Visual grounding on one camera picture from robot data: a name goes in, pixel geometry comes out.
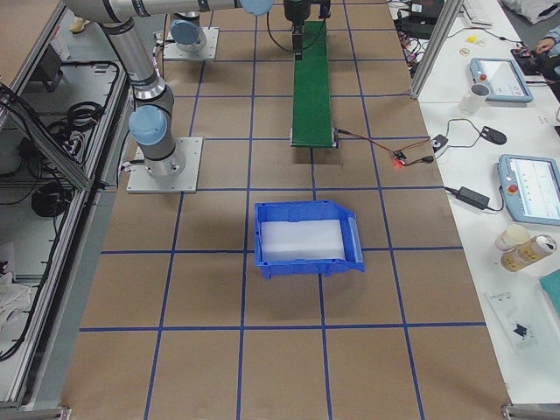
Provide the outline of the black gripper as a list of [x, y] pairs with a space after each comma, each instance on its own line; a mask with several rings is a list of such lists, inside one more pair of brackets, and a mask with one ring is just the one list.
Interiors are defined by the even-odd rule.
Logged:
[[291, 22], [292, 51], [296, 60], [303, 58], [305, 20], [311, 14], [311, 0], [283, 0], [283, 13]]

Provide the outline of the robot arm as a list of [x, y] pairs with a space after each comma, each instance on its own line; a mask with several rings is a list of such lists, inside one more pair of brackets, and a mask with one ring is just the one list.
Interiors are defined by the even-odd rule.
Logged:
[[[305, 21], [311, 14], [311, 5], [317, 1], [283, 1], [283, 13], [291, 22], [292, 48], [280, 45], [271, 35], [270, 23], [267, 31], [273, 43], [283, 51], [293, 53], [295, 60], [303, 58], [303, 51], [312, 47], [324, 30], [326, 18], [322, 17], [317, 33], [312, 41], [304, 42], [306, 34]], [[171, 22], [169, 41], [181, 52], [193, 55], [207, 47], [207, 30], [200, 26], [200, 14], [214, 10], [244, 9], [248, 14], [259, 17], [268, 16], [274, 5], [273, 1], [195, 1], [195, 5], [186, 6], [185, 12], [177, 12], [178, 17]]]
[[137, 110], [129, 118], [130, 134], [143, 153], [145, 170], [157, 181], [187, 174], [196, 177], [200, 160], [185, 150], [189, 140], [171, 133], [174, 97], [159, 74], [154, 59], [144, 50], [135, 29], [135, 17], [180, 12], [207, 12], [237, 6], [207, 1], [66, 1], [75, 15], [97, 23], [122, 62], [133, 88]]

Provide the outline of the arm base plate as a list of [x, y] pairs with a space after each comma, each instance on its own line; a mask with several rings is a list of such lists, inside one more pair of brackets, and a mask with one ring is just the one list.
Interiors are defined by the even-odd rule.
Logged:
[[173, 27], [165, 40], [164, 60], [214, 60], [217, 53], [218, 27]]
[[203, 148], [202, 137], [176, 137], [175, 151], [166, 159], [144, 158], [140, 147], [129, 174], [129, 193], [196, 193]]

